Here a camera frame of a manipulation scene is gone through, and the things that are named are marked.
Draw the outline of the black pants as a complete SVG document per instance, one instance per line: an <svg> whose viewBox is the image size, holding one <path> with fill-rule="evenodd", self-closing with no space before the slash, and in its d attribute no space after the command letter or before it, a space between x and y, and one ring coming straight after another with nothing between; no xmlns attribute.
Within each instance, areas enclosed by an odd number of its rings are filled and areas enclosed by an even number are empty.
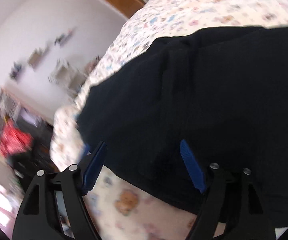
<svg viewBox="0 0 288 240"><path fill-rule="evenodd" d="M83 142L107 144L105 166L191 213L203 202L180 154L236 182L245 169L272 224L288 226L288 27L218 27L157 38L92 87L77 119Z"/></svg>

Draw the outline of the floral bed sheet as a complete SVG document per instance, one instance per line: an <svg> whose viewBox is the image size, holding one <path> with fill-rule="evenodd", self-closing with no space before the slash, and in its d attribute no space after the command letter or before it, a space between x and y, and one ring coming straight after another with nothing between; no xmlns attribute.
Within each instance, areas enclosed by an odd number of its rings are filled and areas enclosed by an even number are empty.
<svg viewBox="0 0 288 240"><path fill-rule="evenodd" d="M76 119L89 90L144 53L159 37L185 36L220 26L288 25L288 0L149 0L122 27L91 70L71 105L54 116L50 157L59 170L77 163L83 148Z"/></svg>

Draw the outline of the cartoon animal fleece blanket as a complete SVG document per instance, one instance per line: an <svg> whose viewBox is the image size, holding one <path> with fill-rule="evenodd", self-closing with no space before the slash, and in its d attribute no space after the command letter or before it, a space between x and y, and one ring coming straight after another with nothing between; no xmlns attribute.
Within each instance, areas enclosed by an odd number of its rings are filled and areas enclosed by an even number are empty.
<svg viewBox="0 0 288 240"><path fill-rule="evenodd" d="M102 239L185 239L197 218L134 187L106 167L83 199Z"/></svg>

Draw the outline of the red patterned garment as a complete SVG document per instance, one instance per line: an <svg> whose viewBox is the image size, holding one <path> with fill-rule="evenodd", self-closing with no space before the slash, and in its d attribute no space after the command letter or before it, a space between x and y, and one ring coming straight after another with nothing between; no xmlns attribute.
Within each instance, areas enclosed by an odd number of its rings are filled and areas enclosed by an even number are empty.
<svg viewBox="0 0 288 240"><path fill-rule="evenodd" d="M0 153L3 157L31 150L34 139L17 128L11 119L4 125L0 136Z"/></svg>

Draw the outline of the bookshelf with items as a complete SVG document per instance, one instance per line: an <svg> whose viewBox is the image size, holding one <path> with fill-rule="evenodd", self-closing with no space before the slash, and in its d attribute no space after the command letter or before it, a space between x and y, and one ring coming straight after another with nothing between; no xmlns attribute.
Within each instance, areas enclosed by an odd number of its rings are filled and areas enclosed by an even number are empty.
<svg viewBox="0 0 288 240"><path fill-rule="evenodd" d="M21 102L9 91L4 88L0 89L0 137L5 124L9 119L17 119L18 112L21 108Z"/></svg>

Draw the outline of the white wall shelf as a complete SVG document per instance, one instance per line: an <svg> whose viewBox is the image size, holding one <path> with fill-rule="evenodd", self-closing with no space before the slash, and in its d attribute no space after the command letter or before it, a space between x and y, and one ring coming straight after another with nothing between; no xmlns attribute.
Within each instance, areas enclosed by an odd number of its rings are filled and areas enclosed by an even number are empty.
<svg viewBox="0 0 288 240"><path fill-rule="evenodd" d="M65 59L58 59L55 69L50 73L49 83L64 89L68 94L76 95L79 93L87 75L78 68L72 67Z"/></svg>

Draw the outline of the small wall shelf box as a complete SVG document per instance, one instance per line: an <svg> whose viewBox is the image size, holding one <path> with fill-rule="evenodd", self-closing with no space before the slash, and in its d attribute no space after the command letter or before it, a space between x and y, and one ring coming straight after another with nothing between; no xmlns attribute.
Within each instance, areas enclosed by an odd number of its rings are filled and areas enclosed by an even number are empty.
<svg viewBox="0 0 288 240"><path fill-rule="evenodd" d="M40 62L45 58L49 51L49 47L36 48L27 60L27 65L33 70L36 70Z"/></svg>

